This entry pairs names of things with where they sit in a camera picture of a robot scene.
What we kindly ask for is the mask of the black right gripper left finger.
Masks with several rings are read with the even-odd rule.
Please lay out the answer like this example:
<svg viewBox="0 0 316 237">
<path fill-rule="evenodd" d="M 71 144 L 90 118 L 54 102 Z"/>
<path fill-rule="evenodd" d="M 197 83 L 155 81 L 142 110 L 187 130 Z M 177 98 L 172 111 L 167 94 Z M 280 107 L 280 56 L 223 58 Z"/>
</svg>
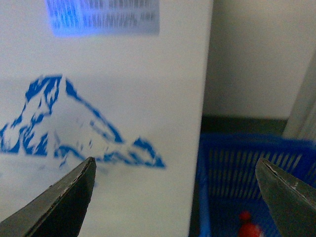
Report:
<svg viewBox="0 0 316 237">
<path fill-rule="evenodd" d="M 0 223 L 2 237 L 77 237 L 96 176 L 89 157 L 26 206 Z"/>
</svg>

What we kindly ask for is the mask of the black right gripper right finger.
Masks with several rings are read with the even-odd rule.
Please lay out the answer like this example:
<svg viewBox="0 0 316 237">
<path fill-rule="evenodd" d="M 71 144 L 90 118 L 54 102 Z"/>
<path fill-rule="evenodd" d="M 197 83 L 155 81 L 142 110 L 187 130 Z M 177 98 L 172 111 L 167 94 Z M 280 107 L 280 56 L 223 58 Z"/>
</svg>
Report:
<svg viewBox="0 0 316 237">
<path fill-rule="evenodd" d="M 266 159 L 255 167 L 258 186 L 283 237 L 316 235 L 316 189 Z"/>
</svg>

